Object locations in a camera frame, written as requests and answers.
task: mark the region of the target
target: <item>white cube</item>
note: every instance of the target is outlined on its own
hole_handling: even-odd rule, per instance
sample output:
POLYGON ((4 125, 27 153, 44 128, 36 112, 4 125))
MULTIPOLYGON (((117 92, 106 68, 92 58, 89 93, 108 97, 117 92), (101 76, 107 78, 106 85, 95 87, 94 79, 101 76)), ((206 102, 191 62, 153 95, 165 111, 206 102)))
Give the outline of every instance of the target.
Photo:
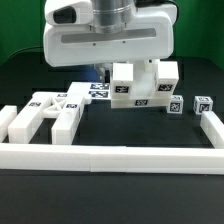
POLYGON ((177 62, 159 62, 155 76, 154 96, 171 97, 178 80, 179 74, 177 62))
POLYGON ((201 115, 203 111, 211 111, 213 101, 209 96, 195 96, 194 98, 194 112, 201 115))
POLYGON ((111 95, 116 99, 130 98, 133 85, 133 64, 114 63, 111 95))
POLYGON ((181 95, 173 95, 169 106, 166 107, 169 114, 182 114, 184 99, 181 95))

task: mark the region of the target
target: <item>white block structure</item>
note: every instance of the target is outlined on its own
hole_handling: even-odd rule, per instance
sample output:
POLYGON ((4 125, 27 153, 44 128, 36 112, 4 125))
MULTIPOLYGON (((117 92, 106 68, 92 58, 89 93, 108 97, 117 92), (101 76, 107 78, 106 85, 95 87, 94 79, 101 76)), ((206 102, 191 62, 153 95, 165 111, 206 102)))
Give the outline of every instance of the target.
POLYGON ((83 114, 85 99, 81 96, 68 98, 64 108, 54 123, 53 145, 71 145, 83 114))
POLYGON ((166 107, 169 114, 182 114, 184 99, 181 95, 172 95, 169 106, 166 107))
POLYGON ((224 149, 224 124, 213 111, 202 112, 201 128, 214 148, 224 149))
POLYGON ((9 142, 29 143, 44 119, 43 110, 50 105, 51 97, 32 98, 9 125, 9 142))
POLYGON ((111 108, 168 106, 178 80, 177 62, 114 63, 111 108))
POLYGON ((211 111, 213 101, 209 96, 195 96, 193 110, 197 115, 201 115, 203 111, 211 111))
POLYGON ((0 143, 8 135, 8 126, 17 116, 17 107, 16 106, 5 106, 0 111, 0 143))

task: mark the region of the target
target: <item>white foam block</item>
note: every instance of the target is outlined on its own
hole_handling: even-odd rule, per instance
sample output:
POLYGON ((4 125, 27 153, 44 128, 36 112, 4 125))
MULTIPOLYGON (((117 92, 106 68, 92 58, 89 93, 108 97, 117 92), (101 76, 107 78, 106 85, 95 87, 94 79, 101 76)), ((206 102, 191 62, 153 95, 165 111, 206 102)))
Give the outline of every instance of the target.
POLYGON ((43 121, 42 112, 51 98, 32 98, 8 127, 10 143, 29 143, 43 121))
POLYGON ((73 82, 68 90, 69 97, 85 96, 85 104, 90 104, 92 99, 110 100, 110 84, 73 82))
POLYGON ((130 98, 133 85, 133 64, 114 63, 111 77, 111 96, 121 99, 130 98))
POLYGON ((215 148, 224 149, 224 125, 213 111, 202 112, 201 128, 215 148))
POLYGON ((171 97, 179 80, 177 62, 159 62, 154 89, 155 97, 171 97))
POLYGON ((16 106, 5 106, 0 111, 0 142, 3 142, 8 135, 8 126, 17 116, 16 106))
POLYGON ((125 147, 98 147, 90 155, 91 172, 126 172, 125 147))
POLYGON ((71 145, 84 110, 84 97, 69 98, 54 123, 52 144, 71 145))
POLYGON ((111 108, 139 108, 167 106, 171 98, 144 98, 136 100, 111 100, 111 108))

